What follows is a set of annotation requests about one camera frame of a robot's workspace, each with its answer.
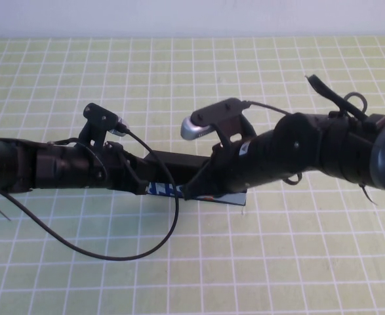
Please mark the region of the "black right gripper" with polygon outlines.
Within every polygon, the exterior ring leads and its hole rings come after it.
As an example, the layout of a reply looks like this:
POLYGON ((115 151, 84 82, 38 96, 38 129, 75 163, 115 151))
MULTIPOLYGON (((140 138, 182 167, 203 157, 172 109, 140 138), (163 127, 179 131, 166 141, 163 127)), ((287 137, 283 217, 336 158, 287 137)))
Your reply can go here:
POLYGON ((186 199, 243 192, 278 180, 278 166, 271 153, 273 131, 232 143, 230 150, 213 150, 209 160, 186 184, 186 199))

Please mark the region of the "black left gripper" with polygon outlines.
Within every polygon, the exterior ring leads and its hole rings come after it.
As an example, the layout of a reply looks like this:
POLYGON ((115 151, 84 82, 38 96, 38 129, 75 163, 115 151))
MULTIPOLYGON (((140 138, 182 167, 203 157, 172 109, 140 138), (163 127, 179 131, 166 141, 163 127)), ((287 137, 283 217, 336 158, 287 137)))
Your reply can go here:
POLYGON ((75 188, 104 188, 137 196, 147 194, 148 181, 141 179, 147 177, 147 162, 125 154, 120 143, 109 142, 96 150, 77 141, 75 149, 80 153, 75 162, 75 188), (129 164, 136 173, 131 177, 129 164))

